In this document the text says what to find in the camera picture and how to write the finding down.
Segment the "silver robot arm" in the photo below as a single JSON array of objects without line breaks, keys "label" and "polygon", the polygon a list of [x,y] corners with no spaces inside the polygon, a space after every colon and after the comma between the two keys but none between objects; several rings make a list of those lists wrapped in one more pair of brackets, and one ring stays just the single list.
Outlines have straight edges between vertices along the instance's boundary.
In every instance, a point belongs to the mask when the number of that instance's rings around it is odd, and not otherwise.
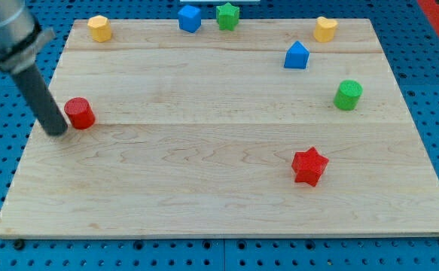
[{"label": "silver robot arm", "polygon": [[46,134],[60,136],[68,124],[35,63],[54,38],[52,28],[43,29],[24,1],[0,0],[0,71],[11,76]]}]

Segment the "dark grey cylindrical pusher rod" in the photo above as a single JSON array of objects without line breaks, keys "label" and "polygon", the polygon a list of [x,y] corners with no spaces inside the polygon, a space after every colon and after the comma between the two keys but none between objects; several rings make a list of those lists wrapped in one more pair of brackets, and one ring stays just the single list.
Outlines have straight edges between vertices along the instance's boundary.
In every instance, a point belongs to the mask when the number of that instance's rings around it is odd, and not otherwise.
[{"label": "dark grey cylindrical pusher rod", "polygon": [[49,136],[60,136],[68,125],[36,64],[11,75],[37,121]]}]

